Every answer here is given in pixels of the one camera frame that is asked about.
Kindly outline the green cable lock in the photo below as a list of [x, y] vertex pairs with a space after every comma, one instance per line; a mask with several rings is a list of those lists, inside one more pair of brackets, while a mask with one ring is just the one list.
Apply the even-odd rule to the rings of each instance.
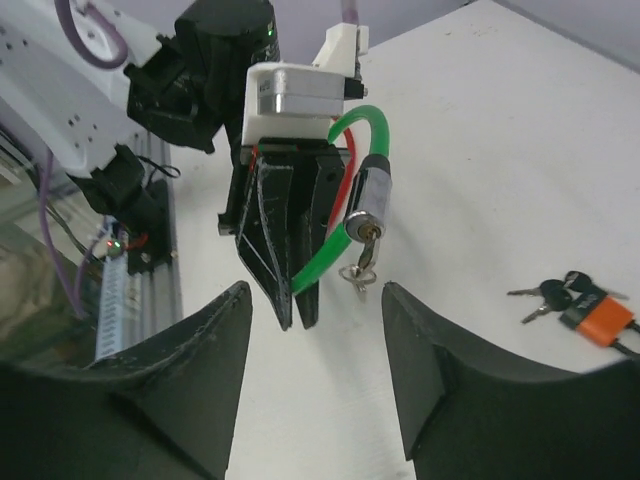
[[380, 241], [385, 234], [392, 190], [389, 161], [391, 137], [386, 116], [375, 106], [358, 106], [335, 122], [329, 130], [328, 139], [334, 140], [338, 134], [359, 120], [367, 122], [370, 128], [369, 152], [354, 175], [343, 220], [314, 256], [320, 263], [319, 279], [351, 243], [364, 245], [367, 227], [380, 229]]

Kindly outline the keys of orange padlock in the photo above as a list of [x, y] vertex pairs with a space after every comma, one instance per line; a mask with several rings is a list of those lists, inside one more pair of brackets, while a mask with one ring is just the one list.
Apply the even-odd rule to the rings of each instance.
[[521, 320], [522, 324], [528, 324], [550, 312], [563, 312], [573, 301], [572, 292], [584, 293], [589, 287], [596, 286], [592, 277], [578, 271], [569, 271], [563, 280], [547, 279], [537, 287], [530, 289], [511, 290], [508, 296], [541, 297], [543, 303], [533, 313]]

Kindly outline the silver keys of green lock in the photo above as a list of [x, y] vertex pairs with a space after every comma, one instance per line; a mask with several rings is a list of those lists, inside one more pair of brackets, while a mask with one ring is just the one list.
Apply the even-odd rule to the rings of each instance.
[[377, 227], [367, 227], [362, 252], [356, 263], [341, 267], [340, 277], [350, 283], [359, 301], [364, 302], [367, 288], [377, 281], [375, 265], [378, 261], [381, 231]]

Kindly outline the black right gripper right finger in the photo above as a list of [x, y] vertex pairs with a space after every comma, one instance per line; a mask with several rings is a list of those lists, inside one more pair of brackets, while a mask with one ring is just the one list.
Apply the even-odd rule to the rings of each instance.
[[639, 364], [587, 373], [505, 350], [382, 291], [384, 337], [406, 459], [420, 479], [635, 479]]

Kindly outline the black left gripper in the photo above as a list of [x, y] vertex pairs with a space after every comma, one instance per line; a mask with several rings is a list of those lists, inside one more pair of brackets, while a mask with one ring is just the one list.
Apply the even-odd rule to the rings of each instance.
[[302, 325], [319, 319], [319, 253], [346, 201], [357, 150], [331, 140], [266, 138], [232, 151], [233, 172], [222, 235], [236, 235], [240, 259], [268, 298], [284, 331], [292, 326], [291, 252], [294, 224], [294, 296]]

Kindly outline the orange black padlock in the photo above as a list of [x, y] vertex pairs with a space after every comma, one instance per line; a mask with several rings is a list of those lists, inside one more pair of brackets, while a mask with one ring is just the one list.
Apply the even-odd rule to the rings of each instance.
[[560, 315], [560, 322], [602, 348], [612, 348], [639, 359], [639, 353], [624, 346], [619, 335], [625, 330], [639, 332], [634, 313], [598, 287], [581, 293]]

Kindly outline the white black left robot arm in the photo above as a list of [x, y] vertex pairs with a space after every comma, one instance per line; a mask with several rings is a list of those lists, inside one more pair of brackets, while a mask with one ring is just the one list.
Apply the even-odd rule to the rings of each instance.
[[156, 241], [165, 226], [129, 145], [138, 130], [213, 153], [232, 178], [219, 230], [283, 329], [319, 317], [318, 279], [348, 152], [329, 130], [365, 88], [369, 30], [350, 2], [312, 63], [280, 57], [268, 1], [195, 1], [170, 36], [106, 1], [5, 1], [1, 98], [98, 213]]

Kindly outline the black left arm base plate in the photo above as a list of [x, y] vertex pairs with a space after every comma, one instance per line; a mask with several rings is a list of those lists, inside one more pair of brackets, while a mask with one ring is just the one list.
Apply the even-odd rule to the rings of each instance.
[[150, 272], [166, 263], [173, 250], [167, 181], [154, 181], [144, 199], [150, 209], [143, 216], [143, 223], [128, 228], [127, 269], [131, 275]]

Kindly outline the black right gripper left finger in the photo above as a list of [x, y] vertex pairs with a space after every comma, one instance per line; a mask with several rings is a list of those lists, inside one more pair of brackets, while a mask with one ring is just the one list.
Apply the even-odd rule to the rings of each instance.
[[252, 324], [244, 281], [87, 369], [1, 365], [5, 479], [221, 479]]

